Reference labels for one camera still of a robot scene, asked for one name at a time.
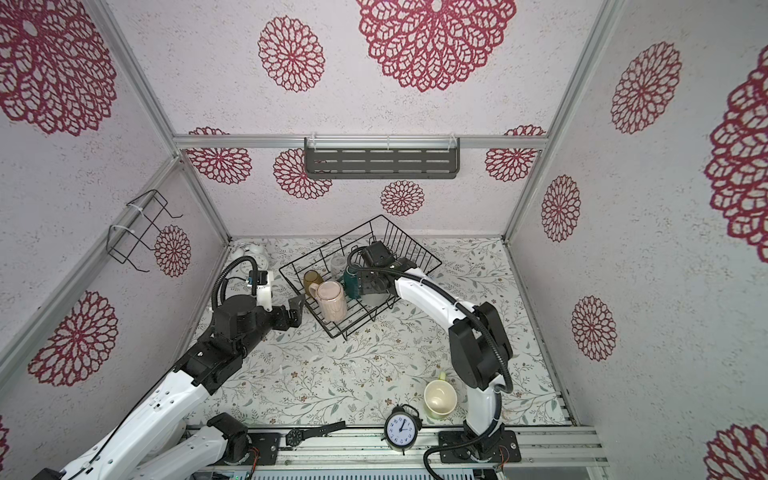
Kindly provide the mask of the dark green mug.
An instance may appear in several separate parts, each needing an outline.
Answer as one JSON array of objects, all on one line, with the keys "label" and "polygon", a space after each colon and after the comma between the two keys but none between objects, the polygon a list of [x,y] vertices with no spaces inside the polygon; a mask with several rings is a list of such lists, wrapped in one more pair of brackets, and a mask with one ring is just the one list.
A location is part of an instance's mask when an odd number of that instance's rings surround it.
[{"label": "dark green mug", "polygon": [[345,294],[352,300],[360,298],[359,275],[352,267],[347,267],[343,273],[343,286]]}]

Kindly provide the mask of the clear glass cup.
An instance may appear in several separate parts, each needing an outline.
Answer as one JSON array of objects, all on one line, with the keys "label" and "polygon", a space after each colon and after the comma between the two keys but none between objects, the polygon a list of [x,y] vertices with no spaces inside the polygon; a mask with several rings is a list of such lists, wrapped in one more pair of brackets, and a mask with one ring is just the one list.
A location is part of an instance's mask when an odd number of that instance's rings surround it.
[{"label": "clear glass cup", "polygon": [[329,262],[331,278],[340,281],[347,267],[347,258],[344,255],[336,255]]}]

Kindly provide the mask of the pink mug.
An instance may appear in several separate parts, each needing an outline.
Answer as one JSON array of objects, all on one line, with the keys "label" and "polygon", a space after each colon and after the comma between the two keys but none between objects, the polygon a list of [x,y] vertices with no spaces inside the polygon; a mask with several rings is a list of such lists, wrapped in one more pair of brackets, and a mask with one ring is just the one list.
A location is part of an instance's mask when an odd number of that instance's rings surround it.
[{"label": "pink mug", "polygon": [[345,291],[341,283],[329,280],[312,283],[310,294],[318,302],[324,319],[331,323],[342,322],[348,313]]}]

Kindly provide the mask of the amber glass cup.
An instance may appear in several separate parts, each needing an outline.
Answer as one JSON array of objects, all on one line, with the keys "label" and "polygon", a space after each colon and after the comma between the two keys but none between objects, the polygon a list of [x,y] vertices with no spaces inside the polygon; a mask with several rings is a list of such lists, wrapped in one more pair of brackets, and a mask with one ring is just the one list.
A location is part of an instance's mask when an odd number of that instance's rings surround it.
[{"label": "amber glass cup", "polygon": [[324,282],[322,275],[316,270],[307,270],[302,279],[305,294],[313,298],[319,286]]}]

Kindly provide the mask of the light green mug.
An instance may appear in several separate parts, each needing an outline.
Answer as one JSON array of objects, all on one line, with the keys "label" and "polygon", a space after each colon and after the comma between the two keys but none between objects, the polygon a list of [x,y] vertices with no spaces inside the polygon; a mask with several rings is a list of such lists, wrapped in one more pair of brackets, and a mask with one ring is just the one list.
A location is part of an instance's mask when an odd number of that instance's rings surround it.
[{"label": "light green mug", "polygon": [[432,419],[440,420],[453,414],[458,405],[458,395],[445,372],[425,386],[423,402],[427,416]]}]

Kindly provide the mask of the cream cup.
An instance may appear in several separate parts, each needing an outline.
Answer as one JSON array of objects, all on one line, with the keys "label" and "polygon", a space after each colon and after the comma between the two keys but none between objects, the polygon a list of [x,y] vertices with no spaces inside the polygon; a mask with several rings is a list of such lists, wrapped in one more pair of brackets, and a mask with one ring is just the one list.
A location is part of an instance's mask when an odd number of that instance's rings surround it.
[{"label": "cream cup", "polygon": [[384,305],[388,301],[389,297],[389,293],[363,294],[360,297],[360,302],[367,309],[375,309],[381,305]]}]

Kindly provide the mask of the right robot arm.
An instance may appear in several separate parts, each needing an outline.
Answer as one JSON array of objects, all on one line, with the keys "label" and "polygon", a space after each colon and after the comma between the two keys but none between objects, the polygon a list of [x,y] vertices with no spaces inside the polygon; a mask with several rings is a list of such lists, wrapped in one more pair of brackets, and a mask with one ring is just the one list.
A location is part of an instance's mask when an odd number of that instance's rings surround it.
[{"label": "right robot arm", "polygon": [[[458,299],[415,262],[395,257],[379,241],[354,249],[347,256],[347,268],[365,286],[383,286],[416,306],[447,333],[453,370],[467,389],[465,425],[478,437],[496,433],[501,428],[502,396],[513,391],[513,350],[496,307]],[[365,280],[367,275],[373,279]]]}]

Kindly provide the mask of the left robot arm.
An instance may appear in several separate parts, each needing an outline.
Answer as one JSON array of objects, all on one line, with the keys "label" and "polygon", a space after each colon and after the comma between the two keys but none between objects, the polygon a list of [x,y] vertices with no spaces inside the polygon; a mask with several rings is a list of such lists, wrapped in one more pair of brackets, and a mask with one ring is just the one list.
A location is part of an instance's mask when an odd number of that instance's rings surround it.
[{"label": "left robot arm", "polygon": [[247,427],[232,415],[214,416],[193,436],[173,445],[182,420],[237,373],[244,359],[272,330],[302,323],[305,298],[265,309],[255,297],[234,295],[214,309],[206,333],[118,426],[86,453],[39,479],[186,479],[223,461],[251,457]]}]

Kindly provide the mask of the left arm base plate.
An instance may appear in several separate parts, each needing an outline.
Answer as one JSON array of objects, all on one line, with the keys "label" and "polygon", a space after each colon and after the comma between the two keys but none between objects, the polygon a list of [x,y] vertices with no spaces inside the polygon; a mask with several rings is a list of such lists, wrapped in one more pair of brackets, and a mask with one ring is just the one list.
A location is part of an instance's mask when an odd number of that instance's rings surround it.
[{"label": "left arm base plate", "polygon": [[248,439],[242,448],[237,447],[235,453],[226,451],[224,457],[215,463],[216,467],[251,467],[274,466],[283,436],[276,432],[249,432]]}]

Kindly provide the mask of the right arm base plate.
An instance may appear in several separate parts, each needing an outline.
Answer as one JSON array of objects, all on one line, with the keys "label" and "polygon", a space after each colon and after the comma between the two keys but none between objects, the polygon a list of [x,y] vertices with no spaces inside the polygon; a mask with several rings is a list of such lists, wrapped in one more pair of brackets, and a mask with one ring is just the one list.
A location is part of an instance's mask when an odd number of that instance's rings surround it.
[{"label": "right arm base plate", "polygon": [[443,431],[438,434],[438,445],[442,463],[519,463],[522,460],[517,437],[511,430],[501,429],[488,438],[469,446],[453,450],[445,447],[468,442],[464,431]]}]

